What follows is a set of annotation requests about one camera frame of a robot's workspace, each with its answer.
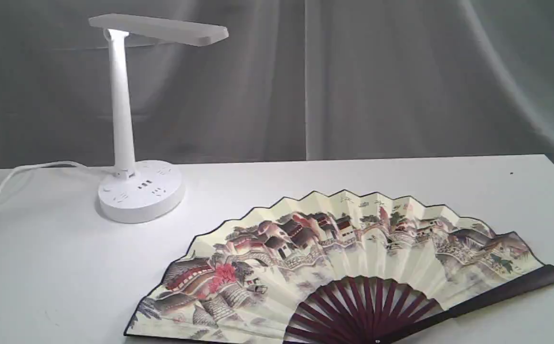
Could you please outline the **painted paper folding fan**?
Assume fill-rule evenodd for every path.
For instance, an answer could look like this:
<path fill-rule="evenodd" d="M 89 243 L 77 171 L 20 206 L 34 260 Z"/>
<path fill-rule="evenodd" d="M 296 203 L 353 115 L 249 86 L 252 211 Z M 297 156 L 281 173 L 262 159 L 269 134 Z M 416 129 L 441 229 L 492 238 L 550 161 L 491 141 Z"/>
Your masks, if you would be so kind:
<path fill-rule="evenodd" d="M 412 196 L 313 191 L 197 235 L 126 337 L 203 344 L 391 344 L 554 284 L 514 231 Z"/>

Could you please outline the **white desk lamp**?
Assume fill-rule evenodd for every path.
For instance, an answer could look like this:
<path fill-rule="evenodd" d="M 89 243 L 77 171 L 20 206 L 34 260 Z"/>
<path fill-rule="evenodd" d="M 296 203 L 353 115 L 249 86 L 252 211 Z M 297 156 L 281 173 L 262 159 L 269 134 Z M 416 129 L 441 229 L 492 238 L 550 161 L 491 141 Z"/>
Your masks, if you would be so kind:
<path fill-rule="evenodd" d="M 137 161 L 135 156 L 126 38 L 132 33 L 161 41 L 208 46 L 229 37 L 226 27 L 202 22 L 103 14 L 89 25 L 103 30 L 109 48 L 113 145 L 113 172 L 98 188 L 100 209 L 122 224 L 142 224 L 172 211 L 185 196 L 179 168 L 167 161 Z"/>

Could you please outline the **grey backdrop curtain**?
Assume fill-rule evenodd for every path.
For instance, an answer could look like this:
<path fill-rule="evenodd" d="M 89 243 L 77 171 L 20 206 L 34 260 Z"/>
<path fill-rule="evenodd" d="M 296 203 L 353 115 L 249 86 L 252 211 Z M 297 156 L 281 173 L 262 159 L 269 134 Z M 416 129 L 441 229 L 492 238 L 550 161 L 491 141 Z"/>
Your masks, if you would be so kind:
<path fill-rule="evenodd" d="M 554 0 L 0 0 L 0 168 L 113 165 L 105 13 L 230 34 L 128 37 L 140 160 L 554 163 Z"/>

